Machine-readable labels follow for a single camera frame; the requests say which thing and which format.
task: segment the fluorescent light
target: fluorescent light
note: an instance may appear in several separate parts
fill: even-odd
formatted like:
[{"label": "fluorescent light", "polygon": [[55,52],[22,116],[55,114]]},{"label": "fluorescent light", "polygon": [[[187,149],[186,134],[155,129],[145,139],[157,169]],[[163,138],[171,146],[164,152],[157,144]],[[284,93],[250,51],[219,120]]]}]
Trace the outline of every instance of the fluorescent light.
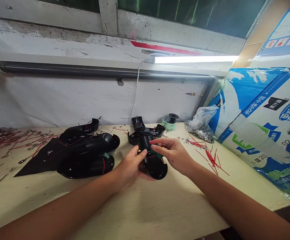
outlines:
[{"label": "fluorescent light", "polygon": [[238,56],[181,56],[154,57],[146,59],[147,63],[197,63],[197,62],[234,62]]}]

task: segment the plastic bag of metal parts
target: plastic bag of metal parts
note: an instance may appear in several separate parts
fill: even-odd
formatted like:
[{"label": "plastic bag of metal parts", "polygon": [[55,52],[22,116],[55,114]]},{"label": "plastic bag of metal parts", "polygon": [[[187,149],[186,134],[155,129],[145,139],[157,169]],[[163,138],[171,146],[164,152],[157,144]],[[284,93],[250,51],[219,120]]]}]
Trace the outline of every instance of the plastic bag of metal parts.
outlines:
[{"label": "plastic bag of metal parts", "polygon": [[214,134],[208,126],[208,122],[214,116],[217,109],[216,105],[198,108],[193,119],[184,122],[186,130],[199,139],[214,143]]}]

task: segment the glass pane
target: glass pane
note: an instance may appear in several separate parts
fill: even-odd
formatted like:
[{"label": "glass pane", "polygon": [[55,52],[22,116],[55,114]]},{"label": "glass pane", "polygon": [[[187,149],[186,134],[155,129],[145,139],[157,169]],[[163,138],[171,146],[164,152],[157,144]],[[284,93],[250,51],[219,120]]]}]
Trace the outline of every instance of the glass pane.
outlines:
[{"label": "glass pane", "polygon": [[118,0],[120,9],[245,38],[266,0]]},{"label": "glass pane", "polygon": [[100,13],[98,0],[41,0],[41,1]]}]

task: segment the wire spool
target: wire spool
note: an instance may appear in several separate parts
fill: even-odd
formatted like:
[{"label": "wire spool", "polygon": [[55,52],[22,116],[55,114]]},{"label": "wire spool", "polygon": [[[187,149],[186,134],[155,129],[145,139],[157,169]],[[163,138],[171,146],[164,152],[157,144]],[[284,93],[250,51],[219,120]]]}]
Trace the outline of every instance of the wire spool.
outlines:
[{"label": "wire spool", "polygon": [[165,127],[166,130],[173,131],[175,129],[178,118],[179,116],[174,113],[165,115],[162,119],[162,125]]}]

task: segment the window frame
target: window frame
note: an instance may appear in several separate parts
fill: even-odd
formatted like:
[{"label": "window frame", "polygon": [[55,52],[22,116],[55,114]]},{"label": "window frame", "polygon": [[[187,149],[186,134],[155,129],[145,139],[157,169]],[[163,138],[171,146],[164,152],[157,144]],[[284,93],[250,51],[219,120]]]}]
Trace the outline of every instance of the window frame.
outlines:
[{"label": "window frame", "polygon": [[38,0],[0,0],[0,18],[239,55],[269,1],[244,39],[118,9],[117,0],[99,0],[100,13]]},{"label": "window frame", "polygon": [[37,0],[0,0],[0,18],[103,33],[99,13]]}]

